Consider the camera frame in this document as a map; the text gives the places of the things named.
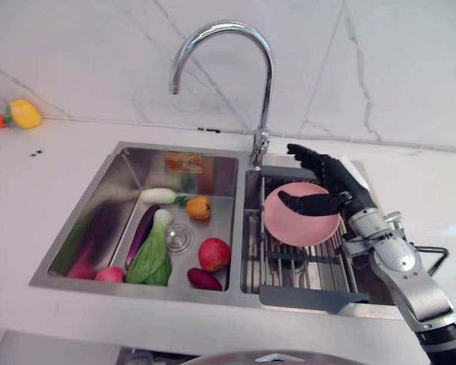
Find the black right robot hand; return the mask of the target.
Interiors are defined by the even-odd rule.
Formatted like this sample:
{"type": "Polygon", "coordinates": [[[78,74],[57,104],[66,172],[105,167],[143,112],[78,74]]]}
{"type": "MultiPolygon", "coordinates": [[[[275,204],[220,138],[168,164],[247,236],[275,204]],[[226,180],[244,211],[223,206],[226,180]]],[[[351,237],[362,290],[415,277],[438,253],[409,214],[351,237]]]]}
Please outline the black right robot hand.
{"type": "Polygon", "coordinates": [[[288,144],[287,153],[304,169],[312,171],[328,191],[326,194],[297,197],[285,191],[278,198],[297,214],[321,217],[345,213],[348,217],[376,208],[369,191],[336,158],[320,154],[299,144],[288,144]]]}

